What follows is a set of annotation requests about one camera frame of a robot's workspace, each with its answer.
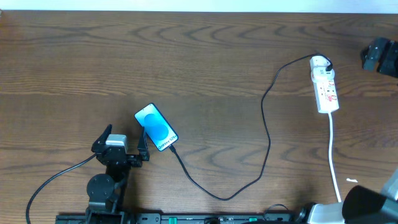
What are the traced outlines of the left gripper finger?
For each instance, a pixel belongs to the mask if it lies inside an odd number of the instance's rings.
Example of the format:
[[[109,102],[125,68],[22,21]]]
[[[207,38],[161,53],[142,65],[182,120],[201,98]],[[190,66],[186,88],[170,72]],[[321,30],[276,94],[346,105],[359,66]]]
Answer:
[[[103,133],[94,141],[91,147],[91,151],[94,153],[102,153],[106,149],[106,140],[111,134],[112,125],[109,124]]]
[[[139,143],[137,145],[137,150],[139,151],[139,155],[142,161],[149,161],[150,154],[147,146],[147,133],[145,128],[142,128]]]

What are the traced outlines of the blue Samsung Galaxy smartphone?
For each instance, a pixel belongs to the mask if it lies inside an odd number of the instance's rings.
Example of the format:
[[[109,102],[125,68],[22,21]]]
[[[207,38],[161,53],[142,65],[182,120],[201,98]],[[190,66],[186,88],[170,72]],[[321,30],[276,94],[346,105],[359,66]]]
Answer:
[[[166,150],[178,141],[178,134],[165,119],[155,104],[150,103],[135,115],[137,122],[145,129],[159,151]]]

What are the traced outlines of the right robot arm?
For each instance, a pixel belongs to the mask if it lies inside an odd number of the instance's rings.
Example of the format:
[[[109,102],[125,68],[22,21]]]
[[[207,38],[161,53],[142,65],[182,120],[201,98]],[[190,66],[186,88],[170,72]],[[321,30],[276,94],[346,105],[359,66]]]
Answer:
[[[361,51],[361,60],[363,69],[376,69],[380,74],[396,78],[397,42],[378,37]],[[329,119],[328,164],[337,202],[311,205],[303,215],[303,222],[315,224],[397,223],[397,172],[393,173],[379,193],[356,185],[348,192],[345,199],[341,198],[333,164],[332,112],[340,108],[334,81],[335,71],[329,59],[321,55],[310,59],[310,68],[317,110],[321,114],[327,114]]]

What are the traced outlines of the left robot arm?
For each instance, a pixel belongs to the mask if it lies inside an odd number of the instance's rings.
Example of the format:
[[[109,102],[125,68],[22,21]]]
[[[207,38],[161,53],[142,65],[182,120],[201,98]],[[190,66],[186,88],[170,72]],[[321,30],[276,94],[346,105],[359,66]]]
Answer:
[[[123,211],[123,200],[130,170],[142,167],[150,154],[146,130],[142,129],[137,146],[138,154],[127,153],[127,137],[112,134],[108,125],[93,143],[91,151],[104,166],[106,172],[92,177],[86,187],[89,196],[85,223],[135,223],[136,216]]]

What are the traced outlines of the white USB charger adapter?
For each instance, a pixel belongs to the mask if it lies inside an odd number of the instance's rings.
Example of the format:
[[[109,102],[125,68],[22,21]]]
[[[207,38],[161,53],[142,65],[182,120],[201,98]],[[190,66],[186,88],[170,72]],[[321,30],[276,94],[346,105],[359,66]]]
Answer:
[[[329,58],[323,55],[316,55],[310,59],[310,68],[313,70],[314,68],[318,67],[323,67],[326,68],[326,71],[330,71],[333,69],[333,64]]]

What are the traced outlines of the white power strip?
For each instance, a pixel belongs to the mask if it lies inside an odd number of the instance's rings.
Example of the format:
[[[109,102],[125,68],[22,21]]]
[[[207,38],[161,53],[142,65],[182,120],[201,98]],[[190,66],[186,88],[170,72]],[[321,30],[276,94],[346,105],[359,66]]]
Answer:
[[[334,77],[334,70],[326,71],[326,67],[315,67],[311,72],[319,113],[332,113],[340,108]]]

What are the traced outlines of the small white paper scrap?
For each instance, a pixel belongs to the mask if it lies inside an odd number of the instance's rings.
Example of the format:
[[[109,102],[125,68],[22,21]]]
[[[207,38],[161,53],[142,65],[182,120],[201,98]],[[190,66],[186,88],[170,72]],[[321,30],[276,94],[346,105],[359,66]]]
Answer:
[[[358,181],[356,179],[350,179],[350,178],[346,178],[347,182],[353,182],[353,183],[358,183]]]

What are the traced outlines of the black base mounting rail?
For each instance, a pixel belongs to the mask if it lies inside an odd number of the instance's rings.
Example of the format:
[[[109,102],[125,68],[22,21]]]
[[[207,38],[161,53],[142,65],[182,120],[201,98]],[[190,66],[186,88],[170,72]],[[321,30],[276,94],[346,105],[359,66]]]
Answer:
[[[86,223],[121,223],[121,224],[234,224],[234,223],[303,223],[291,213],[272,212],[261,214],[99,214],[89,215],[58,215],[56,224],[86,224]]]

